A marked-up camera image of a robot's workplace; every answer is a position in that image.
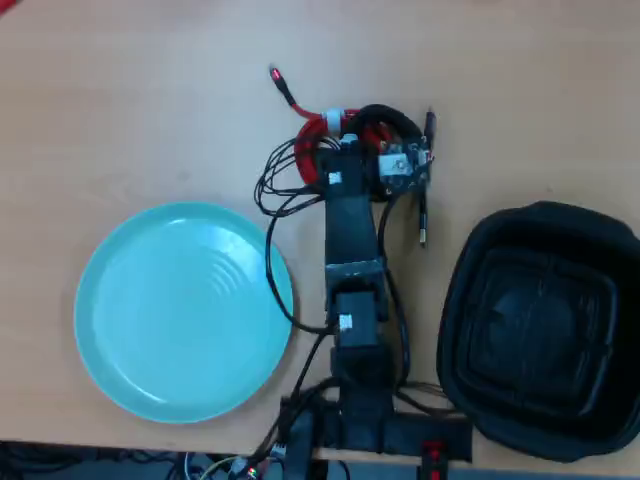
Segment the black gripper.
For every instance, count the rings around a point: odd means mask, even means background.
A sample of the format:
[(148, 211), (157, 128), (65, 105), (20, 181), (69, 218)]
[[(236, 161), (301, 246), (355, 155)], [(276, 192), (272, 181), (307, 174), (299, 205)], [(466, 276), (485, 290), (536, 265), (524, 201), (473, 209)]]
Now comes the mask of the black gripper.
[(371, 200), (367, 157), (360, 149), (329, 150), (321, 154), (318, 174), (325, 201), (351, 197)]

